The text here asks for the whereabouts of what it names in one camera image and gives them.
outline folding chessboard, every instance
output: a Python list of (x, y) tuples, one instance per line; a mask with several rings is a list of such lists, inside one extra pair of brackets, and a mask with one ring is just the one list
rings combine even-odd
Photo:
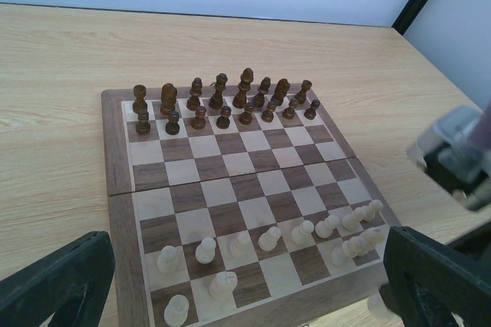
[[(207, 107), (206, 128), (194, 130), (194, 112), (186, 109), (189, 88), (178, 88), (180, 132), (174, 136), (165, 132), (160, 89), (147, 90), (148, 135), (135, 131), (131, 89), (103, 93), (120, 325), (165, 326), (166, 305), (182, 294), (190, 305), (185, 325), (295, 326), (363, 299), (386, 281), (383, 243), (342, 267), (329, 258), (332, 249), (368, 227), (388, 233), (399, 222), (324, 107), (314, 120), (303, 116), (317, 99), (314, 91), (294, 119), (282, 116), (299, 90), (300, 84), (292, 84), (273, 122), (262, 121), (264, 108), (256, 108), (252, 123), (242, 125), (243, 110), (232, 106), (237, 87), (229, 84), (223, 95), (224, 105), (232, 109), (231, 124), (221, 130), (216, 127), (219, 111), (208, 108), (214, 89), (204, 87), (200, 100)], [(252, 85), (248, 99), (254, 94)], [(316, 224), (329, 214), (341, 218), (373, 199), (382, 200), (384, 208), (355, 231), (339, 226), (327, 239), (314, 233), (304, 246), (290, 239), (303, 220)], [(278, 226), (282, 238), (267, 253), (257, 242), (270, 226)], [(241, 232), (249, 233), (252, 246), (246, 256), (234, 259), (229, 244)], [(203, 265), (194, 252), (207, 236), (218, 246), (215, 259)], [(170, 276), (157, 268), (166, 245), (175, 246), (180, 258)], [(224, 270), (235, 272), (239, 283), (232, 298), (215, 302), (208, 288)]]

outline light blue wall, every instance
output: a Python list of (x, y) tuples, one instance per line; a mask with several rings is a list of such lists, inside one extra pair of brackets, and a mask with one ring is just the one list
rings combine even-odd
[(429, 0), (404, 36), (481, 108), (491, 100), (491, 0)]

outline table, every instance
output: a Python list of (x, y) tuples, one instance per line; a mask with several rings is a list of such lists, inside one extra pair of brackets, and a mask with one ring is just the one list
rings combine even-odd
[[(443, 242), (489, 218), (406, 158), (434, 119), (473, 104), (392, 28), (0, 5), (0, 278), (109, 230), (103, 90), (219, 72), (235, 84), (246, 67), (313, 81), (402, 224)], [(378, 323), (358, 302), (311, 326)], [(114, 285), (101, 325), (117, 325)]]

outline chessboard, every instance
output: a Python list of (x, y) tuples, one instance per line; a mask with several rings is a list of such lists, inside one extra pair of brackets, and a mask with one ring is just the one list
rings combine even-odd
[[(384, 243), (343, 266), (330, 259), (334, 248), (362, 231), (379, 227), (387, 234), (400, 223), (325, 108), (321, 105), (313, 120), (305, 118), (317, 99), (313, 90), (293, 119), (282, 116), (300, 87), (291, 85), (273, 122), (261, 119), (272, 98), (267, 94), (252, 123), (243, 125), (243, 110), (232, 106), (237, 87), (228, 84), (223, 102), (232, 115), (225, 130), (216, 126), (219, 111), (208, 108), (213, 87), (203, 87), (199, 98), (206, 107), (202, 130), (191, 126), (195, 112), (186, 108), (189, 88), (177, 88), (177, 135), (166, 133), (159, 88), (147, 90), (147, 135), (136, 132), (132, 89), (103, 92), (121, 326), (166, 326), (164, 309), (175, 295), (189, 301), (184, 325), (296, 326), (366, 298), (387, 281)], [(252, 85), (248, 100), (255, 94)], [(313, 232), (302, 246), (290, 237), (304, 220), (316, 224), (333, 214), (342, 218), (376, 199), (384, 208), (354, 231), (340, 224), (327, 239)], [(282, 237), (273, 251), (265, 252), (258, 239), (271, 226)], [(240, 233), (248, 233), (252, 244), (237, 259), (229, 246)], [(205, 237), (212, 237), (217, 247), (213, 261), (203, 265), (194, 254)], [(175, 246), (179, 258), (170, 274), (157, 267), (164, 246)], [(238, 285), (229, 299), (217, 302), (208, 290), (222, 271), (234, 272)]]

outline chessboard border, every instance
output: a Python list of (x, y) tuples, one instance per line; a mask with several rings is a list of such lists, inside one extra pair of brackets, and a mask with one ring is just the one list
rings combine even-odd
[[(276, 84), (272, 84), (269, 88), (270, 91), (274, 91)], [(290, 91), (296, 93), (301, 88), (301, 84), (291, 84)], [(213, 95), (215, 89), (211, 86), (203, 87), (203, 96), (210, 97)], [(160, 88), (147, 89), (147, 100), (160, 100)], [(237, 92), (237, 88), (229, 85), (224, 90), (223, 96), (233, 96)], [(257, 93), (255, 85), (252, 86), (251, 91), (247, 94), (248, 97), (252, 97)], [(189, 88), (180, 87), (177, 88), (178, 98), (188, 98)], [(310, 100), (318, 99), (315, 92), (311, 89), (307, 93), (307, 97)], [(131, 185), (131, 173), (130, 165), (128, 163), (128, 147), (126, 144), (125, 129), (126, 124), (123, 118), (123, 111), (121, 102), (132, 101), (134, 99), (133, 89), (113, 89), (103, 91), (101, 94), (102, 100), (102, 126), (104, 131), (104, 158), (106, 164), (106, 185), (107, 195), (112, 197), (114, 195), (132, 193), (136, 190), (132, 189)], [(343, 134), (339, 131), (338, 127), (332, 120), (329, 113), (321, 103), (318, 109), (318, 114), (321, 116), (326, 127), (331, 132), (332, 138), (338, 143), (339, 147), (344, 152), (346, 158), (356, 157), (354, 151), (344, 138)]]
[[(386, 222), (391, 226), (400, 226), (399, 220), (359, 159), (348, 158), (348, 160), (370, 196), (380, 198), (384, 203), (381, 212)], [(110, 233), (116, 258), (114, 278), (119, 323), (121, 327), (135, 325), (147, 327), (151, 325), (148, 312), (151, 301), (145, 290), (143, 255), (138, 245), (141, 233), (138, 233), (140, 230), (136, 221), (137, 209), (133, 204), (133, 193), (108, 197), (107, 201)], [(375, 290), (386, 281), (384, 265), (379, 262), (208, 325), (213, 327), (301, 325), (368, 297), (370, 290)], [(283, 305), (295, 305), (295, 308), (284, 308)], [(302, 310), (302, 315), (298, 315), (299, 309)]]

